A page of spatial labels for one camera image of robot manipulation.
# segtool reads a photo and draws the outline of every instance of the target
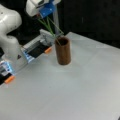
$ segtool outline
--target brown cylinder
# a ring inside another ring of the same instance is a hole
[[[67,65],[71,62],[70,40],[60,37],[55,40],[57,60],[60,65]]]

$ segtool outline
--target dark wall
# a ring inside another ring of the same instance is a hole
[[[119,0],[64,0],[64,30],[120,48]]]

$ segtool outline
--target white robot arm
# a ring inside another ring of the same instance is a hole
[[[7,34],[17,29],[21,24],[22,19],[19,13],[0,4],[0,47],[4,51],[4,59],[11,63],[15,72],[25,66],[27,60],[21,51],[18,40]]]
[[[53,13],[54,5],[58,4],[61,0],[27,0],[26,12],[29,16],[41,15],[41,18]]]

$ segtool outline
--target black background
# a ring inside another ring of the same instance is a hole
[[[21,27],[10,33],[20,44],[25,44],[39,34],[43,26],[29,18],[25,12],[26,0],[0,0],[7,8],[17,10],[23,20]],[[119,0],[62,0],[58,5],[60,27],[97,41],[120,48]]]

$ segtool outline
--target tabletop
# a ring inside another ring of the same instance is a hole
[[[0,87],[0,120],[118,120],[120,50],[70,32],[72,61],[55,48]]]

